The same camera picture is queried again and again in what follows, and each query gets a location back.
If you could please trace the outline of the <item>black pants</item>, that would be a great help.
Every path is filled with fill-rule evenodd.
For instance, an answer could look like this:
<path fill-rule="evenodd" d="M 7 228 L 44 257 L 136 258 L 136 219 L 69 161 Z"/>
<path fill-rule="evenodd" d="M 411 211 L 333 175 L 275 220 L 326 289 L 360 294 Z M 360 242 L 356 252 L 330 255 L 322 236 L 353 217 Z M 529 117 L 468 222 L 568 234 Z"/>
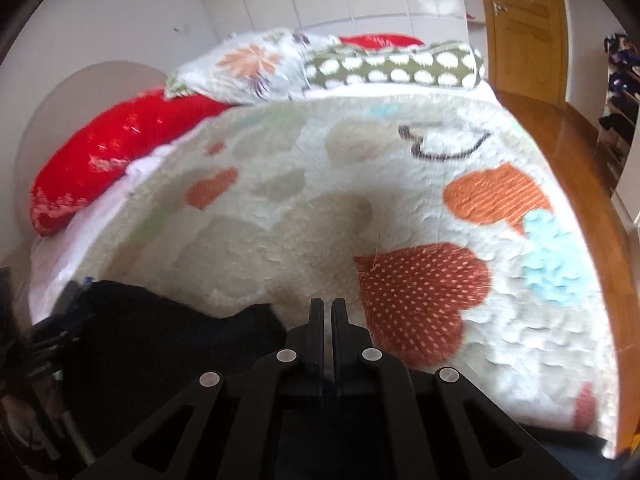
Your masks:
<path fill-rule="evenodd" d="M 102 456 L 205 372 L 230 376 L 284 346 L 269 304 L 213 318 L 186 304 L 113 281 L 73 296 L 39 323 L 41 342 L 67 334 L 60 368 L 63 406 L 95 456 Z"/>

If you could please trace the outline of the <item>heart patterned quilt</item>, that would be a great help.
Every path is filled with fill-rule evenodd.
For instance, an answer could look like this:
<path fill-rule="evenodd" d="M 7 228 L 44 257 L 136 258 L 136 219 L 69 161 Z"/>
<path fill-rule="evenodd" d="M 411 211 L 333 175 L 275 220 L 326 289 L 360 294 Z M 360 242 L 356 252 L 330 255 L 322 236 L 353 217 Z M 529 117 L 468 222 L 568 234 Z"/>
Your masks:
<path fill-rule="evenodd" d="M 311 298 L 408 366 L 462 371 L 523 424 L 618 437 L 613 337 L 585 237 L 536 142 L 464 92 L 243 106 L 175 145 L 78 278 L 213 315 Z"/>

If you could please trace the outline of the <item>white bed sheet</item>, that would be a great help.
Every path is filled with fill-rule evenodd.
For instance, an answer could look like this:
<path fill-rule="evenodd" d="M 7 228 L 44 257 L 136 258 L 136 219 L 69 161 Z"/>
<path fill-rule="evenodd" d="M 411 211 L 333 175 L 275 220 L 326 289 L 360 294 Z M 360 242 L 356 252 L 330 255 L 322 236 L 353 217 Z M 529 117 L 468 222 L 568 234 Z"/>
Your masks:
<path fill-rule="evenodd" d="M 66 228 L 48 237 L 40 237 L 30 253 L 30 283 L 28 310 L 30 320 L 37 324 L 53 311 L 58 296 L 74 277 L 90 246 L 145 180 L 160 168 L 160 164 L 204 126 L 192 129 L 169 144 L 133 162 L 125 174 L 116 180 L 97 200 L 79 211 Z"/>

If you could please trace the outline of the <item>long red pillow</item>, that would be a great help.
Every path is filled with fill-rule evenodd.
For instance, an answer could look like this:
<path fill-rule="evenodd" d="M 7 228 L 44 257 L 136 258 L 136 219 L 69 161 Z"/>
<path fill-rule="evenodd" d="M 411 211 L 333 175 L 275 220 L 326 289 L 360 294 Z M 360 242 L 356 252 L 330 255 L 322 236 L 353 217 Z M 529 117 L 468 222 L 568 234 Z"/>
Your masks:
<path fill-rule="evenodd" d="M 32 182 L 29 218 L 35 231 L 49 236 L 62 230 L 130 164 L 229 107 L 199 94 L 168 99 L 155 88 L 99 114 L 51 156 Z"/>

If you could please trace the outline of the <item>white floral pillow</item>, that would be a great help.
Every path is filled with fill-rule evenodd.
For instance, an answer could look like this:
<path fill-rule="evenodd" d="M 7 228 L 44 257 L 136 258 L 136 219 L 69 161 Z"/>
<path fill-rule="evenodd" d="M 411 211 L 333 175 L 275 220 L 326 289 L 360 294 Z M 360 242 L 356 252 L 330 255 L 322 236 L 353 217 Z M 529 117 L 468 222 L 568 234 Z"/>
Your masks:
<path fill-rule="evenodd" d="M 339 43 L 333 35 L 288 28 L 235 35 L 170 74 L 165 96 L 198 94 L 227 104 L 298 99 L 309 88 L 306 58 Z"/>

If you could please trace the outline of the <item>green white bolster pillow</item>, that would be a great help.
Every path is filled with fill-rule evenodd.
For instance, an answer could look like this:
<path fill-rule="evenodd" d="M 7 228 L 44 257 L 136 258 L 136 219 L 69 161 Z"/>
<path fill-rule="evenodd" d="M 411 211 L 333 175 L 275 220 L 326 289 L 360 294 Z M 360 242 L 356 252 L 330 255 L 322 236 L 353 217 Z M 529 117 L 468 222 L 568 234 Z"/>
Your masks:
<path fill-rule="evenodd" d="M 314 89 L 418 84 L 470 90 L 485 78 L 486 67 L 479 50 L 459 41 L 378 50 L 340 44 L 309 53 L 304 74 Z"/>

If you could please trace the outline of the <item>white shelf unit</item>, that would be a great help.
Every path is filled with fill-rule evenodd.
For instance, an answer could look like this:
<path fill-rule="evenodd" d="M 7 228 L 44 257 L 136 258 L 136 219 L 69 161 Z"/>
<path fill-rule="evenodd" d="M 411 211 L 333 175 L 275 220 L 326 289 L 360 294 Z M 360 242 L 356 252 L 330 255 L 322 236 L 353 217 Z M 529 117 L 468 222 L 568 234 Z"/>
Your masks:
<path fill-rule="evenodd" d="M 604 40 L 608 79 L 597 147 L 620 215 L 639 223 L 639 48 L 626 34 Z"/>

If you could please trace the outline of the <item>round beige headboard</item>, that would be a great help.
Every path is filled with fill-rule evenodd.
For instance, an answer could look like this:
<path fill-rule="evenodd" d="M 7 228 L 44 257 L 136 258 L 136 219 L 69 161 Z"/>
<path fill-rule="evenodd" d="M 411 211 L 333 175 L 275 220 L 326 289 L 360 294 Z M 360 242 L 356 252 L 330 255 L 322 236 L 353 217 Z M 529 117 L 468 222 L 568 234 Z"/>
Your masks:
<path fill-rule="evenodd" d="M 81 127 L 104 110 L 161 86 L 165 73 L 131 61 L 92 64 L 57 84 L 29 119 L 13 169 L 14 217 L 20 231 L 32 235 L 29 192 L 49 158 Z"/>

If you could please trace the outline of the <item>wooden door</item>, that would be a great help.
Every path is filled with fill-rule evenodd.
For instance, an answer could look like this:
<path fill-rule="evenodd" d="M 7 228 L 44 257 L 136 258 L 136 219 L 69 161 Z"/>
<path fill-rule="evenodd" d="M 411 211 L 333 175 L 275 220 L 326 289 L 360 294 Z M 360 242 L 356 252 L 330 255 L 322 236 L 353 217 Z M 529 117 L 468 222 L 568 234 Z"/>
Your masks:
<path fill-rule="evenodd" d="M 483 0 L 489 81 L 495 89 L 553 106 L 565 104 L 564 0 Z"/>

